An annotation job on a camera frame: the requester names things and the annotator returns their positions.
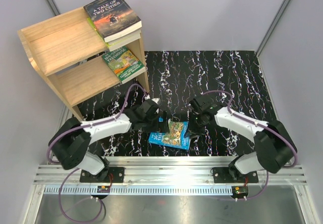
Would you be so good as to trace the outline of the blue 26-Storey Treehouse book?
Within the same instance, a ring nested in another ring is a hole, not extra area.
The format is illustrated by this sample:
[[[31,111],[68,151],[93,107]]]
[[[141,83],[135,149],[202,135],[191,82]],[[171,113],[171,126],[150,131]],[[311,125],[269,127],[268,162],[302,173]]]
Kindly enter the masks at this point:
[[[168,120],[168,133],[150,133],[148,142],[150,144],[189,150],[190,137],[184,137],[188,122],[173,122]]]

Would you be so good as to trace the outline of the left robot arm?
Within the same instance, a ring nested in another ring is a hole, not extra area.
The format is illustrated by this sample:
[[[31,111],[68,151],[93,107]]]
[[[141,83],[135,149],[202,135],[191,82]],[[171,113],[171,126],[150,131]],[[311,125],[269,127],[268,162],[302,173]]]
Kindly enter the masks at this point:
[[[81,169],[97,182],[109,176],[109,161],[88,151],[88,146],[103,138],[131,131],[168,133],[167,112],[160,109],[160,99],[145,100],[141,105],[122,109],[118,114],[95,121],[68,119],[48,144],[65,170]]]

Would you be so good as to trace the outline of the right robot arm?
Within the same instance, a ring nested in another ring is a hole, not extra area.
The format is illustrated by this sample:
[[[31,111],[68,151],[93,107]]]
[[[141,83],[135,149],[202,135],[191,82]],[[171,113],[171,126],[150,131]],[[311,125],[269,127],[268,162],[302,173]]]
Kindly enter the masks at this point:
[[[229,129],[254,143],[252,153],[235,158],[227,166],[225,173],[234,182],[259,170],[275,174],[287,162],[297,158],[297,148],[278,120],[266,122],[244,116],[228,105],[213,103],[207,95],[192,99],[190,105],[192,112],[186,136],[196,138],[205,133],[207,126],[212,126]]]

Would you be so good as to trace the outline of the green 65-Storey Treehouse book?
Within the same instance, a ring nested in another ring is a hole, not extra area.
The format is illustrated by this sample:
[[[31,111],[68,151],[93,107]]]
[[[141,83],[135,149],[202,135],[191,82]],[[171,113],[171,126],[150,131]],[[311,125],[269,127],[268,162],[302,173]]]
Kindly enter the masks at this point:
[[[102,41],[114,40],[142,28],[141,19],[135,13],[122,16],[110,15],[98,20],[93,20],[88,17],[87,22]],[[140,34],[112,45],[103,42],[112,51],[139,38]]]

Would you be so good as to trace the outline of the blue paperback book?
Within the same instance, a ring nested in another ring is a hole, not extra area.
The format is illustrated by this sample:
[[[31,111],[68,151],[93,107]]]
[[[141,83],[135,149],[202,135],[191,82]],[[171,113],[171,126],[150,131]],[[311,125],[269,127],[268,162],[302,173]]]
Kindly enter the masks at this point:
[[[122,36],[120,38],[117,38],[117,39],[114,39],[114,40],[108,40],[108,41],[103,40],[103,41],[105,43],[109,44],[109,45],[112,45],[112,44],[118,43],[119,41],[128,39],[128,38],[130,38],[132,36],[139,35],[140,33],[141,33],[141,30],[138,29],[138,30],[136,30],[134,32],[131,32],[131,33],[127,34],[127,35],[124,35],[124,36]]]

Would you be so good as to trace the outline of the green 104-Storey Treehouse book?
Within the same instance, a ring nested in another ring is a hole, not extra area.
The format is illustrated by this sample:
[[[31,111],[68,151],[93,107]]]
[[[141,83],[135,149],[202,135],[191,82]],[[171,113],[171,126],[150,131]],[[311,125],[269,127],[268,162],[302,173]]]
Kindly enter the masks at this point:
[[[122,84],[146,71],[145,65],[126,46],[107,52],[101,57]]]

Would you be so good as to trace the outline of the dark Tale of Two Cities book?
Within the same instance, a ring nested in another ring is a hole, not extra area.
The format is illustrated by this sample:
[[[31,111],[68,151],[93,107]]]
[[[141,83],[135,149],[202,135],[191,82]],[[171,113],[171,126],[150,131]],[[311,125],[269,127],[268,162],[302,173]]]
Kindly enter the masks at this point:
[[[142,27],[141,19],[125,0],[95,0],[83,9],[106,43]]]

